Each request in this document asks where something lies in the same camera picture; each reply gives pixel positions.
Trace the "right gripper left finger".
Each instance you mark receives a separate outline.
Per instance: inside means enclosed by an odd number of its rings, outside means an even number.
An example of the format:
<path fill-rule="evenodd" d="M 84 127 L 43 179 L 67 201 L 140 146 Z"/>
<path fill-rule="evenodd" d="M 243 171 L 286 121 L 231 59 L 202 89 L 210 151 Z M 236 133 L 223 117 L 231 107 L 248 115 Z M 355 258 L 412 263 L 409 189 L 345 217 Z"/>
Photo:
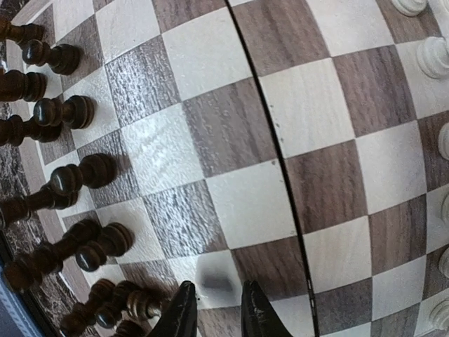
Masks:
<path fill-rule="evenodd" d="M 191 281 L 183 281 L 150 332 L 150 337 L 195 337 L 197 317 L 195 285 Z"/>

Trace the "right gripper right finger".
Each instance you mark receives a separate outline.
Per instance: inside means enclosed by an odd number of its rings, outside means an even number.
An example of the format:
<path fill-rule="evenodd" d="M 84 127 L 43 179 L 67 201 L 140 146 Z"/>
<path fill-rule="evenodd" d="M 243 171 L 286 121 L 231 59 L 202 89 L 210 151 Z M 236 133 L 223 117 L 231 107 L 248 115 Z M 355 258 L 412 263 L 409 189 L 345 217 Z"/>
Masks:
<path fill-rule="evenodd" d="M 241 334 L 292 337 L 257 281 L 245 281 L 241 297 Z"/>

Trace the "dark piece bishop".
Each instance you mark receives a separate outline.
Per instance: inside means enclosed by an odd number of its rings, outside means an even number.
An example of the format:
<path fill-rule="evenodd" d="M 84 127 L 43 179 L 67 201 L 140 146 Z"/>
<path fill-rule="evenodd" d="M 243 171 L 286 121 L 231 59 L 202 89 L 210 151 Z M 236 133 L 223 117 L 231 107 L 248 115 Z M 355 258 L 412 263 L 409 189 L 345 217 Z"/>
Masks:
<path fill-rule="evenodd" d="M 19 253 L 4 268 L 6 286 L 13 292 L 23 292 L 40 285 L 46 275 L 60 272 L 64 261 L 80 246 L 97 239 L 101 229 L 94 220 L 83 219 L 71 226 L 61 240 L 53 244 L 42 241 L 32 252 Z"/>

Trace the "wooden chess board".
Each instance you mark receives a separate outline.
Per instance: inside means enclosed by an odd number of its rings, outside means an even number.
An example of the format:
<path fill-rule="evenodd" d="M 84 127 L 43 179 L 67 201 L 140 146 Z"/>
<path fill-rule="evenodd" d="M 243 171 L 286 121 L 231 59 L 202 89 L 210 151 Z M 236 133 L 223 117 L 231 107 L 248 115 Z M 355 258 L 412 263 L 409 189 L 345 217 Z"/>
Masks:
<path fill-rule="evenodd" d="M 196 286 L 200 336 L 239 336 L 254 279 L 294 336 L 442 336 L 448 298 L 448 80 L 417 63 L 448 4 L 390 1 L 2 1 L 16 25 L 83 50 L 47 98 L 86 95 L 92 124 L 1 148 L 1 196 L 95 153 L 118 176 L 5 232 L 12 253 L 90 218 L 132 230 L 95 272 L 73 258 L 32 289 L 57 331 L 97 280 Z"/>

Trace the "dark tall piece back row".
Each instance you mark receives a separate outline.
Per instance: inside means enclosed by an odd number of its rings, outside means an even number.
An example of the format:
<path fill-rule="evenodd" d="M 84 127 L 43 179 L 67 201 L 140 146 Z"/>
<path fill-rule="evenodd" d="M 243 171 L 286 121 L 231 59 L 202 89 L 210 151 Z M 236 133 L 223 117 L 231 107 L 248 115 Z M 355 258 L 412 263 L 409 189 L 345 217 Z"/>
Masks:
<path fill-rule="evenodd" d="M 41 209 L 66 209 L 77 202 L 78 192 L 60 195 L 51 187 L 44 184 L 39 191 L 30 195 L 20 195 L 1 200 L 1 230 L 18 220 L 27 220 L 32 213 Z"/>

